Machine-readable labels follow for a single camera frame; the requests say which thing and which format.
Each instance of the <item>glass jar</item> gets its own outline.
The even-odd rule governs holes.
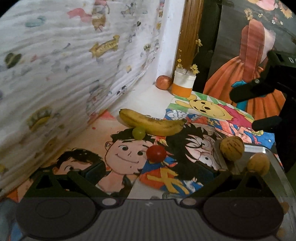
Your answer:
[[[192,71],[177,68],[175,70],[172,94],[188,98],[191,95],[196,75]]]

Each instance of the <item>green grape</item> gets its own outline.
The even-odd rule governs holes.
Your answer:
[[[143,140],[145,135],[146,135],[145,128],[143,128],[141,126],[137,126],[133,129],[133,137],[136,140]]]

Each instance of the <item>wooden door frame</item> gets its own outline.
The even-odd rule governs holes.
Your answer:
[[[175,57],[175,64],[173,69],[173,77],[175,69],[178,65],[177,60],[182,60],[183,68],[190,69],[195,53],[197,51],[198,31],[200,29],[200,22],[202,18],[204,0],[186,0],[183,20],[180,29],[180,36],[178,42],[177,53]]]

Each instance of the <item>metal tray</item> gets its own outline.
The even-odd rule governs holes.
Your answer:
[[[276,156],[266,147],[255,144],[244,144],[244,153],[242,158],[235,163],[225,161],[220,152],[221,140],[217,140],[214,146],[215,161],[224,169],[228,169],[233,174],[241,174],[246,168],[250,157],[255,153],[265,153],[270,160],[269,172],[263,177],[266,184],[269,186],[273,194],[279,202],[288,202],[289,211],[284,216],[281,227],[285,229],[285,236],[280,238],[281,241],[296,240],[296,197],[294,191],[278,162]]]

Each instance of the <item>red cherry tomato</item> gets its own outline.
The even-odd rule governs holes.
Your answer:
[[[164,161],[164,159],[167,156],[167,153],[163,146],[153,145],[147,149],[146,155],[149,161],[160,163]]]

